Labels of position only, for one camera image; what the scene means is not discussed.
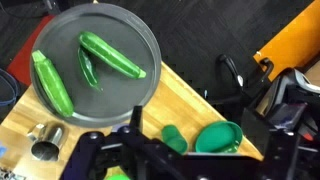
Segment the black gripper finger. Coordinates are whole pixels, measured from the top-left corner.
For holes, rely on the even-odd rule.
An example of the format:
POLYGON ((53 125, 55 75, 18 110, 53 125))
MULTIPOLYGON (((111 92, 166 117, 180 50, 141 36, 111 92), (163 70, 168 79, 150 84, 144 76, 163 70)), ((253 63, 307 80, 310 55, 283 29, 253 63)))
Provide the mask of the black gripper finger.
POLYGON ((129 127, 141 132, 143 128, 143 107, 135 106, 132 111, 129 127))

